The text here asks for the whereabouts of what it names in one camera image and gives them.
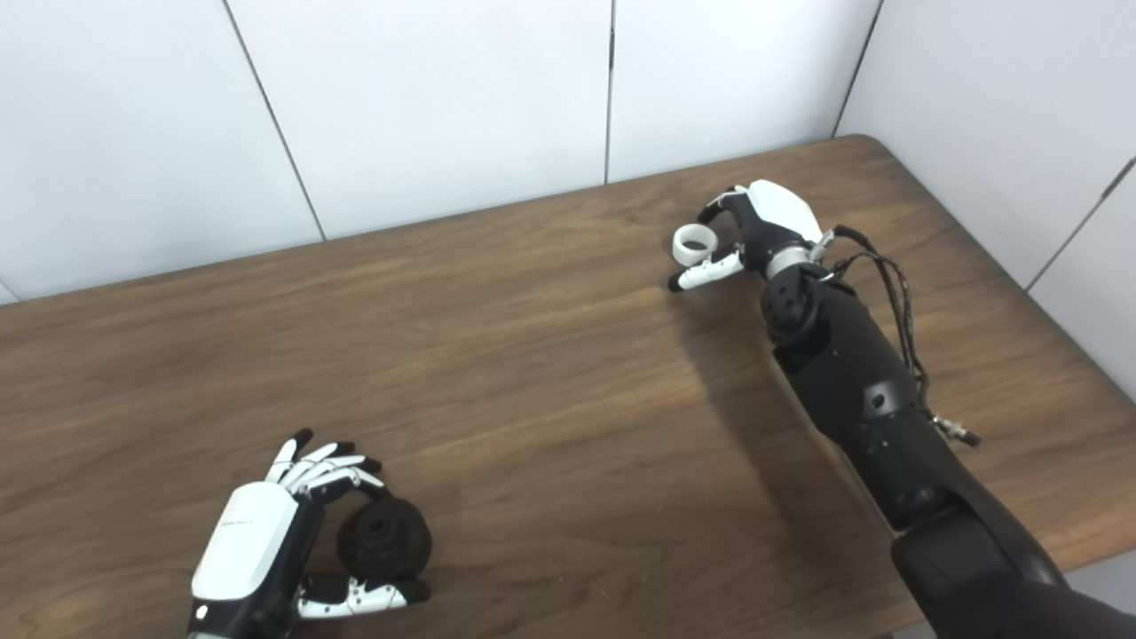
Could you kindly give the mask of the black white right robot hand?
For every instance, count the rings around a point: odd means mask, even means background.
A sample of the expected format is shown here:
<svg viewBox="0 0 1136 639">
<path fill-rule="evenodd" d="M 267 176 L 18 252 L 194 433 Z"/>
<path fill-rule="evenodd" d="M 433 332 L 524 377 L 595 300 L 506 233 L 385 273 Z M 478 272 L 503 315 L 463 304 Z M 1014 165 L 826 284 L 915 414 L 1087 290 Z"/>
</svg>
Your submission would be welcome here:
<svg viewBox="0 0 1136 639">
<path fill-rule="evenodd" d="M 719 243 L 710 229 L 722 213 L 730 214 L 738 227 L 741 240 L 730 246 Z M 674 232 L 673 258 L 684 268 L 669 276 L 667 288 L 679 294 L 742 271 L 774 279 L 788 267 L 819 265 L 828 241 L 832 239 L 800 196 L 767 179 L 755 179 L 750 185 L 730 186 L 715 197 L 698 213 L 694 224 Z"/>
</svg>

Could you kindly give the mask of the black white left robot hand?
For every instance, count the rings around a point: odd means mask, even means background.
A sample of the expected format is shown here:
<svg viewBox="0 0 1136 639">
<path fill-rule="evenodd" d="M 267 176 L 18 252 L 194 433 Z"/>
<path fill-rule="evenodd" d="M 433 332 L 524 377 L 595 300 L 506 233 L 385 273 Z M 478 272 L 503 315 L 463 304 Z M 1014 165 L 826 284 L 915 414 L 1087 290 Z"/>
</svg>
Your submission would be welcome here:
<svg viewBox="0 0 1136 639">
<path fill-rule="evenodd" d="M 391 493 L 382 463 L 351 441 L 307 453 L 312 430 L 279 446 L 266 478 L 239 486 L 212 530 L 191 582 L 191 638 L 289 638 L 296 624 L 349 619 L 431 600 L 421 571 L 433 539 L 421 511 Z M 366 504 L 335 539 L 341 569 L 307 564 L 329 504 Z"/>
</svg>

